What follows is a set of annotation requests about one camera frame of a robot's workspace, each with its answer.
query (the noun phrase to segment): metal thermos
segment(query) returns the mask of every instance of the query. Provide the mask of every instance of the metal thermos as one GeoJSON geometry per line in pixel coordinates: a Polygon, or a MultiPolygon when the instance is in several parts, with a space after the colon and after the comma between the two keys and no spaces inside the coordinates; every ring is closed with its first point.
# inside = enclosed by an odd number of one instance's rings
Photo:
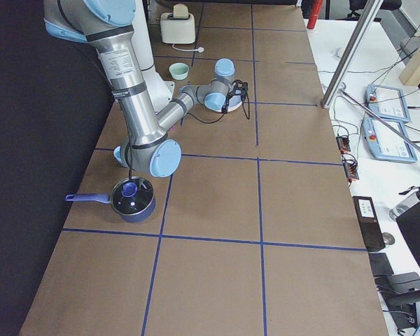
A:
{"type": "Polygon", "coordinates": [[[420,202],[420,186],[419,187],[410,187],[403,192],[399,192],[399,195],[407,195],[409,194],[403,201],[395,205],[390,211],[389,216],[392,218],[393,221],[396,221],[396,218],[399,217],[403,212],[412,208],[416,203],[420,202]]]}

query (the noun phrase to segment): cup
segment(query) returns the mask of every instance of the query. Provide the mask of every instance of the cup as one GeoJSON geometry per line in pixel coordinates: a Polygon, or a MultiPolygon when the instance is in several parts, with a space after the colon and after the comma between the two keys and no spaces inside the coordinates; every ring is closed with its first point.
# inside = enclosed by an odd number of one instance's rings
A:
{"type": "Polygon", "coordinates": [[[189,69],[185,63],[174,63],[169,67],[169,72],[172,78],[180,81],[187,78],[189,69]]]}

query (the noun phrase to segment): black tube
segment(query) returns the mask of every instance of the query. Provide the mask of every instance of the black tube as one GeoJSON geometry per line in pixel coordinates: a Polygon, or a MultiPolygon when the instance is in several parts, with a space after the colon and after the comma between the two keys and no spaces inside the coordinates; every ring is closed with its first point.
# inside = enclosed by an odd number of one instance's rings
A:
{"type": "Polygon", "coordinates": [[[392,295],[386,301],[387,304],[392,306],[407,305],[414,302],[420,302],[420,290],[407,292],[404,294],[392,295]]]}

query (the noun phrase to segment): black box with white label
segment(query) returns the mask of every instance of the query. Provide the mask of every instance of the black box with white label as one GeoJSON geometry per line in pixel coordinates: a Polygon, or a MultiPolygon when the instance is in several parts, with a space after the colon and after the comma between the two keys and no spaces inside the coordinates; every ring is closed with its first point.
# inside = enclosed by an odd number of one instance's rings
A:
{"type": "Polygon", "coordinates": [[[386,247],[379,228],[377,213],[371,197],[353,196],[359,228],[363,234],[364,245],[369,252],[378,252],[386,247]]]}

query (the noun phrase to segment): dark wall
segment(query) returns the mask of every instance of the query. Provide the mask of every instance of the dark wall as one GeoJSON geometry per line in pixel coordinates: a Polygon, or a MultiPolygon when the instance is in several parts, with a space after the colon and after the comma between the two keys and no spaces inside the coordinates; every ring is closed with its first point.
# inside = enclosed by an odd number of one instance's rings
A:
{"type": "Polygon", "coordinates": [[[42,1],[0,1],[0,336],[25,320],[113,101],[78,47],[46,33],[42,1]]]}

